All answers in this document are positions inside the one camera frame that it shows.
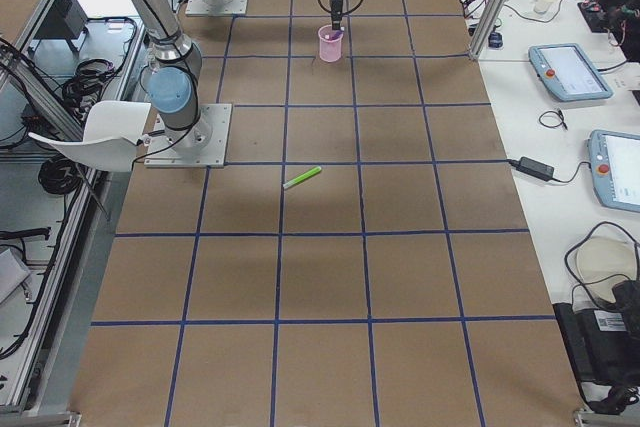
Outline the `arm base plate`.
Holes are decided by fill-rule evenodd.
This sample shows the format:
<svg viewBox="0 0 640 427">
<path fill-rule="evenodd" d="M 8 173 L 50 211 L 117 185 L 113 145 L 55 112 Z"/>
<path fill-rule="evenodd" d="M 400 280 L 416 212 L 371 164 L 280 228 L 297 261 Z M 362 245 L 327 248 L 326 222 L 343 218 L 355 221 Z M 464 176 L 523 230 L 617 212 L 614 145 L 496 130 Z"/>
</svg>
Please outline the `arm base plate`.
<svg viewBox="0 0 640 427">
<path fill-rule="evenodd" d="M 222 17 L 245 15 L 248 0 L 189 0 L 186 15 L 191 17 Z"/>
<path fill-rule="evenodd" d="M 222 168 L 225 164 L 233 106 L 229 103 L 203 104 L 200 120 L 175 147 L 181 133 L 165 128 L 160 115 L 156 128 L 164 133 L 153 137 L 143 161 L 149 168 Z"/>
</svg>

